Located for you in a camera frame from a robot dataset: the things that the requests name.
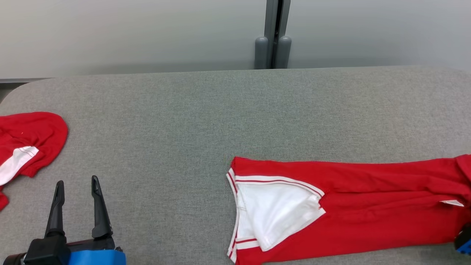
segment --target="gray fabric surface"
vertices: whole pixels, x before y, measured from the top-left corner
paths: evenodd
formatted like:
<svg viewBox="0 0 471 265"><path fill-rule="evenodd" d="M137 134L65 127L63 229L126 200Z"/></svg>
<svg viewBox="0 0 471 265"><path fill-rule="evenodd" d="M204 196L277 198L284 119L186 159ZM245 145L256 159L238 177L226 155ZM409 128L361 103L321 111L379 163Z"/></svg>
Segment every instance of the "gray fabric surface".
<svg viewBox="0 0 471 265"><path fill-rule="evenodd" d="M61 179L67 238L89 238L96 174L128 264L231 264L236 211L225 173L233 156L401 162L469 153L470 84L465 72L407 66L79 76L21 86L0 115L50 111L70 131L53 164L4 189L0 260L43 236ZM470 262L447 244L284 264Z"/></svg>

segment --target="white panel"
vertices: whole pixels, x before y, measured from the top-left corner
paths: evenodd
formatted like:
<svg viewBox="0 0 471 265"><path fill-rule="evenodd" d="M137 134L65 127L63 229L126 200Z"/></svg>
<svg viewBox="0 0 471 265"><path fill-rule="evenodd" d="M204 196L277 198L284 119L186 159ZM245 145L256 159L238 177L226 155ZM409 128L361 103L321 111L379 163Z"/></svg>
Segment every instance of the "white panel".
<svg viewBox="0 0 471 265"><path fill-rule="evenodd" d="M289 68L429 64L471 70L469 0L292 0Z"/></svg>
<svg viewBox="0 0 471 265"><path fill-rule="evenodd" d="M265 0L3 0L0 79L253 69Z"/></svg>

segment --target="red fabric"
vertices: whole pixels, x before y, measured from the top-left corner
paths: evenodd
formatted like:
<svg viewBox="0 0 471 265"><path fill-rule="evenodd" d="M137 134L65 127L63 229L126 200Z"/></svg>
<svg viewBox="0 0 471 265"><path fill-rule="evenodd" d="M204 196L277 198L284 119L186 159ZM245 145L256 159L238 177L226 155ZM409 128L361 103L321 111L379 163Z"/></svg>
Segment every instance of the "red fabric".
<svg viewBox="0 0 471 265"><path fill-rule="evenodd" d="M21 113L0 116L0 165L12 157L13 150L34 146L39 151L24 164L14 177L20 174L34 177L42 167L49 165L60 153L67 139L67 124L56 114L49 112ZM8 199L0 192L0 210Z"/></svg>
<svg viewBox="0 0 471 265"><path fill-rule="evenodd" d="M325 192L324 215L266 252L238 249L238 265L452 242L471 221L470 155L396 164L236 157L232 169L239 176L289 177Z"/></svg>

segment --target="white trim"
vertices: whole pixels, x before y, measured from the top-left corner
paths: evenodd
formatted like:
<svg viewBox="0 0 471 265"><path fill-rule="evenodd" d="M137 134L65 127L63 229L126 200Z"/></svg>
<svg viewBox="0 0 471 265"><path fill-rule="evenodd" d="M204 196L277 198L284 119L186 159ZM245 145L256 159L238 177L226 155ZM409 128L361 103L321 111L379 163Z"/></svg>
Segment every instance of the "white trim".
<svg viewBox="0 0 471 265"><path fill-rule="evenodd" d="M18 171L38 152L39 150L34 146L14 149L12 156L0 165L0 186L13 179Z"/></svg>
<svg viewBox="0 0 471 265"><path fill-rule="evenodd" d="M237 234L237 228L239 227L239 208L237 207L237 194L236 194L236 188L233 185L233 180L229 174L226 174L227 180L229 181L229 185L231 186L232 193L234 195L234 201L235 201L235 208L236 208L236 214L235 214L235 225L234 225L234 232L232 233L232 239L231 243L229 245L229 249L227 252L227 255L229 256L231 254L231 251L233 253L236 252L235 248L235 241L236 241L236 234Z"/></svg>
<svg viewBox="0 0 471 265"><path fill-rule="evenodd" d="M310 189L314 190L315 192L317 192L321 197L325 195L325 193L318 187L316 186L313 186L309 183L306 183L306 182L302 182L302 181L297 181L297 180L294 180L292 178L287 178L287 177L282 177L282 176L238 176L236 175L235 176L235 181L270 181L270 182L266 182L265 184L270 184L271 181L282 181L282 182L291 182L291 183L296 183L296 184L300 184L301 187L304 186L305 188L306 187L309 187Z"/></svg>
<svg viewBox="0 0 471 265"><path fill-rule="evenodd" d="M229 169L229 175L231 175L231 177L234 179L234 176L236 175L234 173L234 169L232 169L232 168Z"/></svg>
<svg viewBox="0 0 471 265"><path fill-rule="evenodd" d="M313 193L314 195L317 196L317 199L320 200L322 198L322 196L320 196L320 194L314 190L311 190L309 188L306 188L306 186L304 185L301 185L301 184L298 184L298 183L293 183L293 182L286 182L286 181L270 181L270 182L250 182L250 181L236 181L235 182L236 185L269 185L269 184L285 184L285 185L293 185L293 186L297 186L297 187L300 187L300 188L303 188L305 190L308 190L310 191L311 193Z"/></svg>
<svg viewBox="0 0 471 265"><path fill-rule="evenodd" d="M455 200L455 199L449 199L449 200L441 200L440 202L446 203L446 204L451 204L459 207L464 207L464 204Z"/></svg>
<svg viewBox="0 0 471 265"><path fill-rule="evenodd" d="M236 238L235 242L237 243L237 242L246 241L246 240L252 241L252 240L257 240L257 239L255 237L242 237L242 238Z"/></svg>
<svg viewBox="0 0 471 265"><path fill-rule="evenodd" d="M242 243L236 243L235 244L235 248L236 249L246 249L246 248L255 248L255 247L259 247L260 244L258 241L254 240L254 241L247 241L247 242L242 242Z"/></svg>
<svg viewBox="0 0 471 265"><path fill-rule="evenodd" d="M237 260L237 251L236 249L234 249L234 251L232 252L232 255L229 256L229 258L232 260L232 262L236 263L236 260Z"/></svg>

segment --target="red garment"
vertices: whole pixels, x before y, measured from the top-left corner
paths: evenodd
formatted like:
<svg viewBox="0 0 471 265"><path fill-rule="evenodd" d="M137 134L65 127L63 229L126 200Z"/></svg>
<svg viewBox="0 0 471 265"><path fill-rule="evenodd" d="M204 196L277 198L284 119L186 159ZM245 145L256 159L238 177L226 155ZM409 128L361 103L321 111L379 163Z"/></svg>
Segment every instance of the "red garment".
<svg viewBox="0 0 471 265"><path fill-rule="evenodd" d="M260 265L452 242L471 221L470 176L470 155L395 164L236 157L227 254Z"/></svg>
<svg viewBox="0 0 471 265"><path fill-rule="evenodd" d="M0 190L16 176L34 177L59 154L67 139L67 125L49 112L0 116ZM8 199L0 192L0 210Z"/></svg>

